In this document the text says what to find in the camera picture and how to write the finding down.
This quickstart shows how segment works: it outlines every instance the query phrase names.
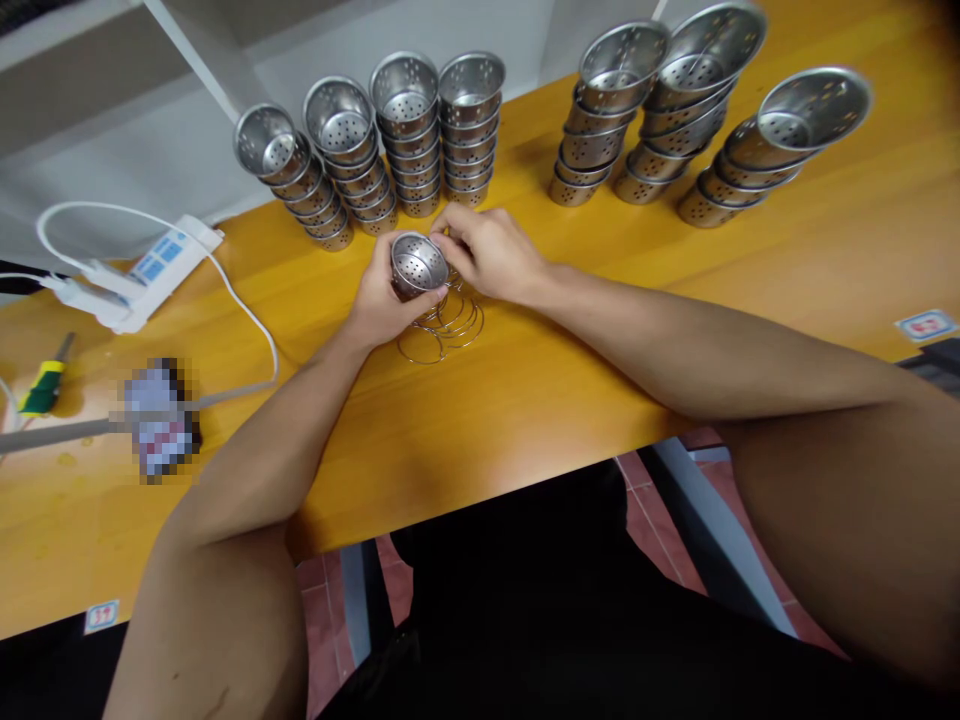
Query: screwdriver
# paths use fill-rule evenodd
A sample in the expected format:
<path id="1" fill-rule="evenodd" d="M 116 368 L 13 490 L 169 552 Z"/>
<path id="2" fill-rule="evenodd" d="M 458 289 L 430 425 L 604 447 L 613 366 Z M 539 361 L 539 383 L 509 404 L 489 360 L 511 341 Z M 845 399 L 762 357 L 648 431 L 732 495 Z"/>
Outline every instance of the screwdriver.
<path id="1" fill-rule="evenodd" d="M 40 417 L 53 410 L 53 406 L 57 404 L 60 378 L 67 369 L 64 360 L 67 359 L 67 352 L 75 335 L 76 333 L 68 333 L 53 360 L 44 360 L 41 363 L 37 379 L 33 381 L 30 391 L 23 396 L 17 408 L 24 417 Z"/>

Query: perforated metal cup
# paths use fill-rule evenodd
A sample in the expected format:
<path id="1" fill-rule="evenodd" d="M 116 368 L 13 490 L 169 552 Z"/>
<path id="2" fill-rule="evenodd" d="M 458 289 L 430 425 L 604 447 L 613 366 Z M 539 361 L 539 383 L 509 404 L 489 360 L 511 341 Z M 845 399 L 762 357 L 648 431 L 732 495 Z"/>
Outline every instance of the perforated metal cup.
<path id="1" fill-rule="evenodd" d="M 386 173 L 380 174 L 380 179 L 373 187 L 362 193 L 351 195 L 343 192 L 344 202 L 351 208 L 368 208 L 376 205 L 390 194 L 390 177 Z"/>
<path id="2" fill-rule="evenodd" d="M 724 148 L 720 148 L 713 159 L 713 167 L 717 174 L 731 185 L 742 188 L 767 188 L 776 187 L 795 178 L 803 169 L 804 162 L 806 159 L 777 170 L 745 170 L 730 162 Z"/>
<path id="3" fill-rule="evenodd" d="M 384 133 L 404 140 L 430 127 L 438 84 L 437 69 L 426 55 L 401 50 L 381 60 L 370 76 L 370 98 Z"/>
<path id="4" fill-rule="evenodd" d="M 417 185 L 423 185 L 428 183 L 434 178 L 440 177 L 440 155 L 437 154 L 437 157 L 434 161 L 423 168 L 423 170 L 417 170 L 412 173 L 405 173 L 401 170 L 397 170 L 396 167 L 393 168 L 393 179 L 401 185 L 406 185 L 408 187 L 415 187 Z"/>
<path id="5" fill-rule="evenodd" d="M 415 173 L 425 170 L 433 165 L 434 161 L 440 157 L 440 139 L 437 138 L 433 144 L 419 155 L 410 157 L 390 156 L 390 167 L 405 173 Z"/>
<path id="6" fill-rule="evenodd" d="M 753 205 L 740 206 L 718 203 L 703 194 L 698 178 L 693 187 L 681 198 L 680 204 L 677 206 L 677 214 L 688 225 L 699 228 L 716 228 L 730 222 L 744 210 L 756 207 L 764 200 L 765 198 L 761 198 Z"/>
<path id="7" fill-rule="evenodd" d="M 447 282 L 450 267 L 440 248 L 426 235 L 403 233 L 390 248 L 393 286 L 404 299 L 437 290 Z"/>
<path id="8" fill-rule="evenodd" d="M 311 237 L 315 237 L 319 240 L 325 240 L 337 235 L 341 230 L 343 230 L 344 227 L 347 226 L 349 226 L 347 209 L 341 207 L 340 212 L 327 220 L 327 222 L 319 225 L 304 226 L 303 229 L 306 230 L 307 234 Z"/>
<path id="9" fill-rule="evenodd" d="M 493 167 L 496 159 L 496 151 L 492 150 L 489 155 L 475 160 L 472 163 L 458 163 L 450 158 L 443 159 L 443 169 L 447 177 L 454 178 L 472 178 L 487 172 Z"/>
<path id="10" fill-rule="evenodd" d="M 324 157 L 353 165 L 376 146 L 374 110 L 360 84 L 334 75 L 317 81 L 303 101 L 303 124 Z"/>
<path id="11" fill-rule="evenodd" d="M 489 118 L 476 125 L 462 125 L 453 127 L 452 125 L 441 124 L 441 133 L 443 142 L 449 145 L 472 145 L 482 142 L 491 135 L 496 134 L 500 127 L 499 108 Z"/>
<path id="12" fill-rule="evenodd" d="M 573 104 L 570 106 L 567 121 L 563 124 L 564 131 L 571 135 L 594 135 L 598 132 L 614 130 L 621 125 L 629 125 L 637 116 L 636 108 L 629 108 L 611 115 L 591 112 L 580 105 L 577 99 L 578 90 L 579 85 L 573 89 Z"/>
<path id="13" fill-rule="evenodd" d="M 644 105 L 676 110 L 719 91 L 763 46 L 767 18 L 756 5 L 725 2 L 707 8 L 673 33 L 670 52 Z"/>
<path id="14" fill-rule="evenodd" d="M 271 187 L 273 194 L 281 200 L 302 200 L 316 186 L 323 174 L 320 166 L 320 160 L 316 155 L 311 155 L 306 166 L 300 171 L 296 180 L 286 185 L 277 185 Z"/>
<path id="15" fill-rule="evenodd" d="M 626 133 L 626 125 L 594 135 L 564 133 L 560 154 L 567 167 L 574 170 L 593 170 L 620 157 Z"/>
<path id="16" fill-rule="evenodd" d="M 355 180 L 366 173 L 370 169 L 370 166 L 377 161 L 378 157 L 376 149 L 374 148 L 368 157 L 356 165 L 340 165 L 328 157 L 324 158 L 323 164 L 324 167 L 327 168 L 330 177 L 334 180 L 347 182 L 349 180 Z"/>
<path id="17" fill-rule="evenodd" d="M 557 151 L 557 162 L 553 166 L 553 172 L 567 185 L 594 185 L 603 182 L 604 178 L 609 175 L 608 171 L 614 162 L 616 160 L 611 160 L 608 164 L 595 170 L 574 170 L 563 161 L 563 154 Z"/>
<path id="18" fill-rule="evenodd" d="M 698 147 L 709 144 L 713 136 L 723 127 L 723 122 L 726 118 L 727 103 L 724 101 L 692 123 L 684 125 L 673 132 L 656 137 L 641 137 L 643 137 L 644 143 L 654 150 L 659 150 L 662 153 L 668 153 L 670 155 L 686 155 Z"/>
<path id="19" fill-rule="evenodd" d="M 646 205 L 663 195 L 668 187 L 680 179 L 683 173 L 684 170 L 681 170 L 679 175 L 672 178 L 651 180 L 637 177 L 630 172 L 629 167 L 624 167 L 620 177 L 613 184 L 613 192 L 618 198 L 631 205 Z"/>
<path id="20" fill-rule="evenodd" d="M 549 195 L 557 205 L 563 207 L 577 207 L 592 198 L 599 188 L 610 177 L 611 167 L 601 171 L 600 179 L 590 185 L 571 185 L 554 171 L 550 181 Z"/>
<path id="21" fill-rule="evenodd" d="M 669 153 L 662 153 L 641 141 L 627 155 L 627 167 L 630 168 L 630 172 L 639 178 L 668 180 L 678 177 L 690 164 L 690 161 L 703 150 L 704 147 L 698 147 L 686 155 L 670 155 Z"/>
<path id="22" fill-rule="evenodd" d="M 333 183 L 326 175 L 321 175 L 305 197 L 299 200 L 286 200 L 284 204 L 294 215 L 313 215 L 330 202 L 333 195 Z"/>
<path id="23" fill-rule="evenodd" d="M 727 157 L 748 170 L 791 165 L 860 127 L 872 104 L 870 84 L 853 70 L 805 70 L 777 85 L 756 118 L 733 131 Z"/>
<path id="24" fill-rule="evenodd" d="M 771 193 L 773 188 L 741 188 L 731 185 L 717 174 L 712 165 L 700 173 L 700 192 L 714 202 L 735 207 L 754 205 Z"/>
<path id="25" fill-rule="evenodd" d="M 479 190 L 481 187 L 490 182 L 490 178 L 493 177 L 493 166 L 487 168 L 482 173 L 478 175 L 473 175 L 471 177 L 457 177 L 455 175 L 447 175 L 447 187 L 451 190 L 457 190 L 460 192 L 471 192 L 473 190 Z"/>
<path id="26" fill-rule="evenodd" d="M 486 140 L 481 140 L 478 143 L 474 143 L 473 145 L 453 145 L 451 143 L 444 143 L 443 157 L 458 163 L 477 162 L 477 160 L 481 160 L 492 153 L 496 146 L 496 134 L 491 135 Z"/>
<path id="27" fill-rule="evenodd" d="M 466 205 L 467 207 L 477 207 L 477 205 L 487 199 L 487 193 L 489 191 L 489 180 L 487 181 L 486 185 L 482 185 L 476 190 L 455 190 L 448 185 L 447 199 L 450 200 L 450 202 L 460 203 L 461 205 Z"/>
<path id="28" fill-rule="evenodd" d="M 379 237 L 385 232 L 390 232 L 397 227 L 397 221 L 400 219 L 400 213 L 397 210 L 396 195 L 393 192 L 391 192 L 390 195 L 393 197 L 393 204 L 386 213 L 373 220 L 361 220 L 357 218 L 357 227 L 361 232 L 373 237 Z"/>
<path id="29" fill-rule="evenodd" d="M 689 125 L 713 110 L 720 103 L 727 102 L 730 93 L 737 85 L 737 78 L 731 78 L 727 84 L 713 95 L 700 100 L 681 110 L 657 112 L 646 110 L 643 113 L 643 125 L 640 126 L 641 137 L 656 137 L 665 135 Z"/>
<path id="30" fill-rule="evenodd" d="M 506 77 L 503 60 L 491 52 L 458 55 L 440 71 L 440 119 L 453 127 L 487 120 L 500 107 Z"/>
<path id="31" fill-rule="evenodd" d="M 357 220 L 370 222 L 372 220 L 382 218 L 386 213 L 390 212 L 390 209 L 394 205 L 397 204 L 396 194 L 393 192 L 393 188 L 390 187 L 390 178 L 384 177 L 380 187 L 386 187 L 387 190 L 386 192 L 382 193 L 383 197 L 377 200 L 377 202 L 375 202 L 373 205 L 368 205 L 367 207 L 350 206 L 350 210 Z"/>
<path id="32" fill-rule="evenodd" d="M 393 157 L 414 157 L 429 150 L 438 137 L 440 137 L 440 121 L 434 119 L 425 130 L 409 140 L 395 140 L 384 135 L 383 146 Z"/>
<path id="33" fill-rule="evenodd" d="M 344 223 L 343 227 L 330 237 L 314 238 L 314 240 L 327 252 L 340 252 L 353 242 L 353 228 L 350 227 L 350 223 Z"/>
<path id="34" fill-rule="evenodd" d="M 402 200 L 416 202 L 436 193 L 440 189 L 440 173 L 422 185 L 403 185 L 397 183 L 397 196 Z"/>
<path id="35" fill-rule="evenodd" d="M 310 143 L 279 105 L 262 103 L 247 110 L 233 131 L 233 152 L 241 167 L 267 185 L 293 181 L 310 157 Z"/>
<path id="36" fill-rule="evenodd" d="M 336 183 L 340 192 L 344 195 L 366 195 L 380 183 L 385 174 L 386 169 L 383 166 L 383 160 L 378 157 L 363 175 L 355 177 L 353 180 L 337 180 Z"/>
<path id="37" fill-rule="evenodd" d="M 405 200 L 397 194 L 397 204 L 400 210 L 407 217 L 427 217 L 432 215 L 440 207 L 440 187 L 432 195 L 421 198 L 420 200 Z"/>
<path id="38" fill-rule="evenodd" d="M 341 205 L 342 203 L 340 202 L 340 198 L 336 195 L 336 193 L 333 193 L 330 196 L 330 200 L 327 202 L 327 204 L 316 212 L 309 215 L 298 215 L 297 213 L 292 214 L 297 219 L 297 222 L 301 225 L 323 225 L 325 222 L 332 219 L 334 215 L 340 212 Z"/>
<path id="39" fill-rule="evenodd" d="M 607 30 L 580 59 L 579 103 L 599 114 L 637 107 L 667 53 L 670 31 L 653 20 Z"/>

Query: orange wooden tabletop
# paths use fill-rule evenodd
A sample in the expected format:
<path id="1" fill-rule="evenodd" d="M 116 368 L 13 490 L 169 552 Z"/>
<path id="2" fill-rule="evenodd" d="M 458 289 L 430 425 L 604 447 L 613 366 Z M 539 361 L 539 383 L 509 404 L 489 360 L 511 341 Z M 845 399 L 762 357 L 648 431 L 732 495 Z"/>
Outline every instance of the orange wooden tabletop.
<path id="1" fill-rule="evenodd" d="M 741 308 L 888 361 L 913 356 L 896 320 L 931 308 L 960 317 L 960 63 L 948 19 L 933 3 L 909 0 L 762 4 L 767 43 L 733 93 L 726 126 L 664 198 L 635 207 L 608 184 L 580 208 L 549 200 L 568 77 L 504 105 L 483 207 L 510 210 L 551 259 Z M 777 82 L 825 64 L 849 65 L 872 82 L 866 123 L 723 228 L 680 221 L 677 199 L 726 134 Z M 632 146 L 634 128 L 628 137 Z M 401 216 L 401 228 L 429 225 Z M 318 250 L 279 202 L 222 229 L 216 255 L 276 337 L 288 377 L 345 317 L 373 241 L 358 233 L 341 253 Z M 485 307 L 478 341 L 439 365 L 413 365 L 392 345 L 371 356 L 293 528 L 296 554 L 379 535 L 688 427 L 562 330 L 503 303 Z M 187 359 L 204 395 L 270 374 L 263 337 L 209 264 L 132 336 L 114 336 L 46 291 L 0 310 L 0 376 L 18 396 L 70 330 L 77 340 L 62 399 L 35 428 L 102 417 L 118 383 L 154 357 Z M 167 514 L 266 397 L 205 411 L 200 456 L 162 487 L 139 484 L 128 436 L 9 455 L 0 465 L 0 637 L 113 599 L 129 617 Z"/>

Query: plug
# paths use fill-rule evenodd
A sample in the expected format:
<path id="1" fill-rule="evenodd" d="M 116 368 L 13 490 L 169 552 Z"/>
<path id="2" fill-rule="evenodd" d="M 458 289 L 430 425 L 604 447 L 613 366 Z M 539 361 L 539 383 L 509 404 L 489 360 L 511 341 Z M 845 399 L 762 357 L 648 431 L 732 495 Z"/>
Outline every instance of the plug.
<path id="1" fill-rule="evenodd" d="M 40 278 L 40 284 L 53 290 L 64 305 L 97 316 L 101 325 L 116 327 L 130 315 L 130 308 L 118 298 L 105 292 L 81 285 L 73 278 L 61 279 L 54 275 Z"/>
<path id="2" fill-rule="evenodd" d="M 128 300 L 141 298 L 147 292 L 147 288 L 144 285 L 129 275 L 99 260 L 91 260 L 89 267 L 82 272 L 83 276 L 94 285 L 98 285 L 106 290 L 112 290 L 117 293 L 117 295 L 122 295 Z"/>

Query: tile floor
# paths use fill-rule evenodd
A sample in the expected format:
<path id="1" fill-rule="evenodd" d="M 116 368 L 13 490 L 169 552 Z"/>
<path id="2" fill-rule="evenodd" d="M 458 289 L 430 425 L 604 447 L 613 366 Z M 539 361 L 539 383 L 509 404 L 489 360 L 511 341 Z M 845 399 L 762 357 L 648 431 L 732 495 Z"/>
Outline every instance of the tile floor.
<path id="1" fill-rule="evenodd" d="M 688 448 L 718 444 L 707 429 L 683 438 Z M 706 594 L 666 506 L 636 453 L 617 458 L 628 490 L 627 531 L 663 574 L 684 587 Z M 830 637 L 800 607 L 793 593 L 764 553 L 733 480 L 729 462 L 702 463 L 701 470 L 743 524 L 770 575 L 780 601 L 800 639 L 843 655 Z M 377 538 L 394 624 L 406 618 L 413 599 L 413 570 L 397 555 L 389 535 Z M 310 647 L 307 717 L 312 720 L 354 670 L 343 606 L 340 553 L 334 551 L 300 564 L 297 577 L 303 593 Z"/>

